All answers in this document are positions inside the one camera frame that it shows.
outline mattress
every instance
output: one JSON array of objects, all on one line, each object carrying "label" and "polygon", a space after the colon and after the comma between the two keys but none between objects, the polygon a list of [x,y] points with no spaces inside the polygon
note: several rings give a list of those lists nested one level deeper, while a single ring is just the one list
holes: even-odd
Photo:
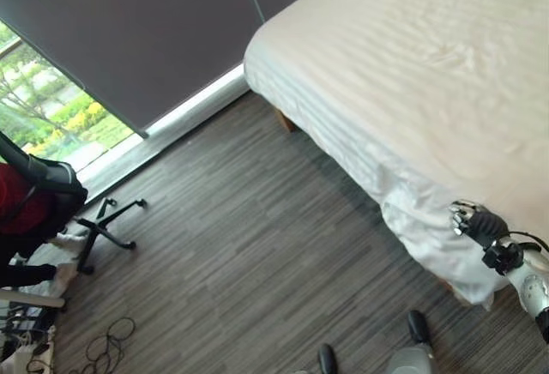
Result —
[{"label": "mattress", "polygon": [[250,87],[474,304],[504,281],[449,228],[457,198],[549,241],[549,0],[298,0],[247,49]]}]

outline chair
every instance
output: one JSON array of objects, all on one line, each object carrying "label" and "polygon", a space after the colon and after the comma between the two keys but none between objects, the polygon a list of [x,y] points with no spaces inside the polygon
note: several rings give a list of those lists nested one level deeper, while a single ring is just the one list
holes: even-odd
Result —
[{"label": "chair", "polygon": [[[129,208],[137,205],[145,207],[145,200],[135,200],[115,212],[106,214],[107,206],[116,206],[117,202],[111,198],[103,199],[100,204],[99,212],[95,220],[86,220],[84,218],[75,217],[78,211],[82,209],[87,198],[87,190],[82,186],[76,177],[76,172],[70,164],[64,162],[56,162],[43,160],[33,155],[28,155],[17,147],[5,134],[0,132],[0,156],[5,161],[14,167],[31,185],[31,190],[28,192],[24,200],[18,205],[14,213],[9,213],[10,218],[17,215],[25,202],[37,192],[50,192],[54,195],[53,207],[47,220],[39,224],[31,231],[22,235],[3,235],[0,238],[27,238],[28,240],[36,241],[42,239],[44,242],[48,238],[53,238],[58,232],[61,232],[67,223],[75,218],[76,222],[85,226],[89,231],[87,233],[87,241],[84,250],[79,256],[78,271],[83,274],[92,274],[94,267],[86,265],[87,258],[94,247],[96,238],[103,235],[115,245],[125,250],[133,250],[136,247],[135,242],[124,243],[115,238],[107,230],[107,226],[120,214],[127,211]],[[33,254],[32,252],[24,253],[26,257]]]}]

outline bed leg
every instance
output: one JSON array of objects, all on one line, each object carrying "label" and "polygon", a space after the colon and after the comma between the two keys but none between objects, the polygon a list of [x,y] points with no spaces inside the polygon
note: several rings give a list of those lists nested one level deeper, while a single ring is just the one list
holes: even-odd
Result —
[{"label": "bed leg", "polygon": [[281,110],[275,108],[274,113],[276,114],[278,120],[281,122],[282,126],[286,128],[288,132],[294,132],[295,130],[297,130],[297,127],[292,122],[292,120],[286,117],[286,115],[284,115]]}]

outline red fabric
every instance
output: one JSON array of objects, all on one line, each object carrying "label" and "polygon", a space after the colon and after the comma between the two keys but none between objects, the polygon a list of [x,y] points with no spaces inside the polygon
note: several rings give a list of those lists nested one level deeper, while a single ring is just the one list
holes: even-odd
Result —
[{"label": "red fabric", "polygon": [[[0,221],[13,212],[30,188],[25,178],[15,169],[8,164],[0,163]],[[30,231],[47,218],[52,203],[52,195],[35,194],[14,219],[0,225],[0,233],[21,234]]]}]

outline white cloth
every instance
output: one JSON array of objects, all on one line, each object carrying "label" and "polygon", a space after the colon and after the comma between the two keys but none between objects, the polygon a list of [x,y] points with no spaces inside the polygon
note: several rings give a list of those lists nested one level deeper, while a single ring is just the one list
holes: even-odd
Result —
[{"label": "white cloth", "polygon": [[417,261],[483,303],[504,282],[447,207],[482,202],[549,241],[548,18],[549,0],[298,0],[244,69]]}]

